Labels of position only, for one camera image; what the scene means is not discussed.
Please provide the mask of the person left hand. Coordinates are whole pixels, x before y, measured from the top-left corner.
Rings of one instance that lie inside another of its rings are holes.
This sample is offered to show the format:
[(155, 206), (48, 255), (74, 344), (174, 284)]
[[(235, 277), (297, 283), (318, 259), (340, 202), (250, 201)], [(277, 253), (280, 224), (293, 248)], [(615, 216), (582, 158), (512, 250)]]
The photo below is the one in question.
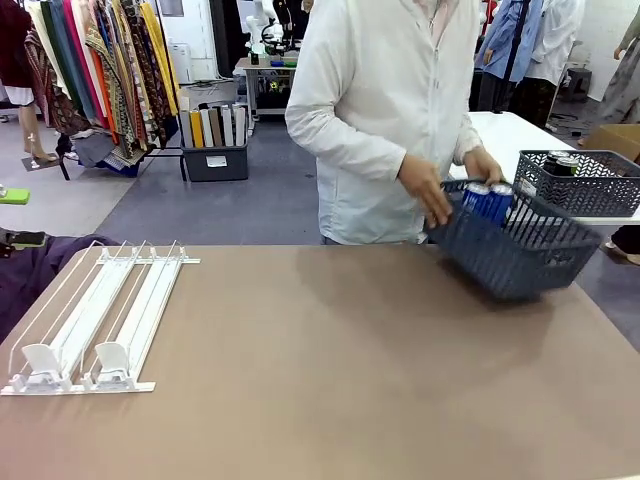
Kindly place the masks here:
[(484, 147), (479, 146), (465, 153), (463, 165), (469, 179), (481, 180), (486, 185), (504, 181), (500, 165)]

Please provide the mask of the person right hand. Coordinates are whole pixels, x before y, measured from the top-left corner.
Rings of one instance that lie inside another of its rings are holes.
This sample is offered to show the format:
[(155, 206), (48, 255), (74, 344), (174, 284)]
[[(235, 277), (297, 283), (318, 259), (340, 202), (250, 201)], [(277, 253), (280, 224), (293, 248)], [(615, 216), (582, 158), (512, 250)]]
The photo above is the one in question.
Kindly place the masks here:
[(407, 193), (424, 209), (427, 224), (433, 228), (446, 225), (452, 207), (441, 188), (439, 171), (431, 162), (406, 154), (397, 175)]

